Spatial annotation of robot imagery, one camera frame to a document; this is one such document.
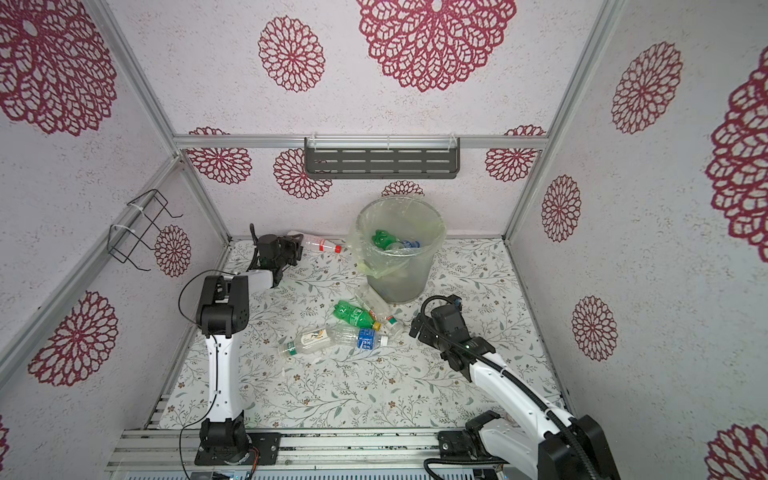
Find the dark grey wall shelf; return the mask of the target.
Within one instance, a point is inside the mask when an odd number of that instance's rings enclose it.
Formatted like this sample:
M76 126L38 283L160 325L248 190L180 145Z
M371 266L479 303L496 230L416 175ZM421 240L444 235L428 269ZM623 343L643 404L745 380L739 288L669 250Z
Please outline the dark grey wall shelf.
M461 142L436 140L304 140L304 170L314 180L454 179Z

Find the green bottle yellow cap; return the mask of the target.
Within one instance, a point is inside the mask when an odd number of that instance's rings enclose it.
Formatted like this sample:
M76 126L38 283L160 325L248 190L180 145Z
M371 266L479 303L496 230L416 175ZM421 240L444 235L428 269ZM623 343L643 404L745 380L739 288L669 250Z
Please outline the green bottle yellow cap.
M386 251L392 244L398 243L399 239L386 230L376 230L371 241L375 247Z
M373 329L374 331L381 329L381 324L367 310L345 300L339 301L334 306L333 315L337 319L360 329Z

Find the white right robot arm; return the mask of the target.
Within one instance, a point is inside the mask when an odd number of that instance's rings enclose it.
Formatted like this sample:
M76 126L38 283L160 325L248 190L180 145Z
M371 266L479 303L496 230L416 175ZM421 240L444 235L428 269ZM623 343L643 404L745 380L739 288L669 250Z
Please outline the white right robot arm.
M529 387L484 338L470 334L458 296L435 295L422 303L410 336L439 351L450 368L492 398L503 411L486 411L461 431L438 434L440 454L423 462L501 467L507 479L617 479L620 476L602 427L575 417Z

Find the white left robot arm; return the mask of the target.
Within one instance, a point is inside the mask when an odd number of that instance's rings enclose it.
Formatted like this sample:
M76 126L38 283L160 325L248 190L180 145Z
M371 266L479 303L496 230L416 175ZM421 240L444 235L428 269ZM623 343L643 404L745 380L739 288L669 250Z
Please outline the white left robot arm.
M250 298L279 285L303 255L301 234L253 236L254 255L243 273L206 270L194 323L209 359L209 404L200 421L197 466L240 465L256 449L247 433L240 392L239 350L250 321Z

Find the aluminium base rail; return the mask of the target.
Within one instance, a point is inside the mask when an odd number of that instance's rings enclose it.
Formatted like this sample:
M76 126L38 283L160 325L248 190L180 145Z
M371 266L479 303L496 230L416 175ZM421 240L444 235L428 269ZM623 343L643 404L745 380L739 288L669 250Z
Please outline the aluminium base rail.
M273 463L267 470L419 468L450 447L438 440L440 428L251 429L253 444ZM211 471L194 464L200 444L197 430L126 430L105 470Z

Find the silver mesh waste bin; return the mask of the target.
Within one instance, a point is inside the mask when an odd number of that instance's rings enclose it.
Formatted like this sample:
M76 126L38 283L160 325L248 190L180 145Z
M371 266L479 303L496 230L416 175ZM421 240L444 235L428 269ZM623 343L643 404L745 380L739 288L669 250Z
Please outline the silver mesh waste bin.
M390 196L363 208L347 246L368 284L398 304L424 292L446 235L445 222L431 204L414 196Z

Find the crushed Pocari bottle blue label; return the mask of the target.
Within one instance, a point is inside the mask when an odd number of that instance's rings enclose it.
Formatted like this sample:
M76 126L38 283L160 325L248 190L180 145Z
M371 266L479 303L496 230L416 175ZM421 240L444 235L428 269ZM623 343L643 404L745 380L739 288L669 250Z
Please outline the crushed Pocari bottle blue label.
M389 336L372 328L358 328L347 324L338 324L328 330L332 341L337 345L354 347L358 350L373 351L386 347Z

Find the clear bottle red cap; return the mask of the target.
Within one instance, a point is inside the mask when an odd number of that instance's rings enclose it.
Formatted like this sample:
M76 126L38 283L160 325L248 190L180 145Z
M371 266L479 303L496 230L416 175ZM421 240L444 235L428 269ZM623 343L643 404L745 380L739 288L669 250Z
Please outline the clear bottle red cap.
M301 245L306 250L319 251L319 252L331 252L341 253L343 248L341 245L336 244L324 237L303 234Z

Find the green plastic bin liner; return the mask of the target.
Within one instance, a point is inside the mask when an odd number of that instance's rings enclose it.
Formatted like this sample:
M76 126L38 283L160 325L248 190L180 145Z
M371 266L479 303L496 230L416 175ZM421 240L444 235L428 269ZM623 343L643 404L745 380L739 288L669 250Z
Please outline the green plastic bin liner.
M380 250L371 241L376 230L386 230L399 240L418 241L421 247ZM346 238L346 247L363 274L383 278L407 268L429 269L446 235L445 221L431 204L418 197L395 195L379 198L360 211Z

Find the clear bottle blue label blue cap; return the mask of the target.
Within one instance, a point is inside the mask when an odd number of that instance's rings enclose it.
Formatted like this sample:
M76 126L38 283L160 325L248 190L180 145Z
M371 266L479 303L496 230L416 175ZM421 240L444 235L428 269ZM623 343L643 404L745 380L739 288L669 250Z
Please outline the clear bottle blue label blue cap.
M398 251L405 249L418 249L421 244L418 241L396 240L386 247L386 251Z

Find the clear bottle green red label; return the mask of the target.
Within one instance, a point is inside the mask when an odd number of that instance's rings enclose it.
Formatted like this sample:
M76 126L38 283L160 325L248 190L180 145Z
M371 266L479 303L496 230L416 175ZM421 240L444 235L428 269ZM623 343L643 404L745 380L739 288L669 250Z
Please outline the clear bottle green red label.
M362 284L355 291L356 298L369 314L391 334L399 334L404 325L393 313L392 307L369 284Z

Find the clear bottle white yellow label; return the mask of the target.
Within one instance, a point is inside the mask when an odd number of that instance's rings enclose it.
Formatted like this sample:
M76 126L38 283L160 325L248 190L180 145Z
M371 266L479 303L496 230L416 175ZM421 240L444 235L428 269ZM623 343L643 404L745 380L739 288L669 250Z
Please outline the clear bottle white yellow label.
M278 352L285 358L310 354L333 345L327 328L318 328L299 332L293 340L280 343Z

